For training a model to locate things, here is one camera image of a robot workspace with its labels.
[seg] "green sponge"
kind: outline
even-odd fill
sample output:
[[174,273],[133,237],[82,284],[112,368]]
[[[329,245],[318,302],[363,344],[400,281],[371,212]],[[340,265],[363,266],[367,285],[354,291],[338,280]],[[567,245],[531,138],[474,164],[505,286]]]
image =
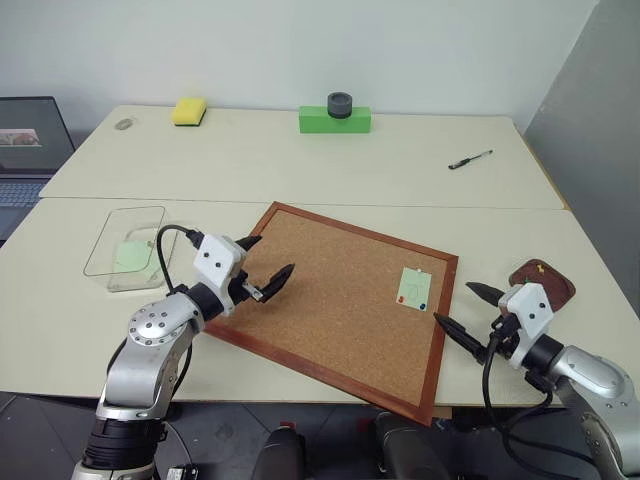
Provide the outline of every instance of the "green sponge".
[[371,131],[371,109],[353,107],[347,118],[334,118],[327,107],[300,107],[298,112],[300,133],[369,133]]

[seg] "white wall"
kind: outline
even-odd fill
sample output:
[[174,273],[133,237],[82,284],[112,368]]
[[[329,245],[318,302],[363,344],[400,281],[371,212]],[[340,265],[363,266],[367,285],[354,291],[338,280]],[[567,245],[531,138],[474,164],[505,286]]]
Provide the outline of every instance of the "white wall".
[[597,0],[0,0],[0,95],[71,130],[117,104],[507,114],[526,128]]

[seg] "black pen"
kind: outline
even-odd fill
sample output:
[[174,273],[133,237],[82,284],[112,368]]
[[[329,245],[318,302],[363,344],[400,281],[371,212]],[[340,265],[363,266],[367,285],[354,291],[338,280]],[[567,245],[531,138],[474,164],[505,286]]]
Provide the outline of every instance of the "black pen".
[[460,160],[459,162],[452,163],[451,165],[449,165],[449,169],[455,170],[456,168],[460,168],[461,166],[466,165],[471,160],[475,160],[476,158],[484,157],[485,155],[490,155],[492,153],[493,153],[493,150],[487,150],[486,152],[482,152],[479,155],[476,155],[475,157],[465,158],[463,160]]

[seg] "sticky note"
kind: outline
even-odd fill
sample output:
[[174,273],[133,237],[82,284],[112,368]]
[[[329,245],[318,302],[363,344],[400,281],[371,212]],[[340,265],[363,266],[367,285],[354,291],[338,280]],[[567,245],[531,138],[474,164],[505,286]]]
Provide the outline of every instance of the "sticky note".
[[429,305],[430,288],[430,273],[405,267],[402,270],[396,303],[426,312]]
[[144,275],[152,276],[160,268],[158,256],[151,256],[152,250],[153,243],[150,242],[119,243],[113,265],[114,273],[142,271]]

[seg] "brown pouch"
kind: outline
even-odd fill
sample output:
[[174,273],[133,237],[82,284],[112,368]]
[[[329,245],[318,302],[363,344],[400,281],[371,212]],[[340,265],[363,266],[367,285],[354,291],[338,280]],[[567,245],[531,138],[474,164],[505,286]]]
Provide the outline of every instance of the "brown pouch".
[[543,260],[533,258],[509,277],[511,286],[516,283],[540,283],[547,293],[551,310],[557,312],[576,294],[576,287],[567,277]]

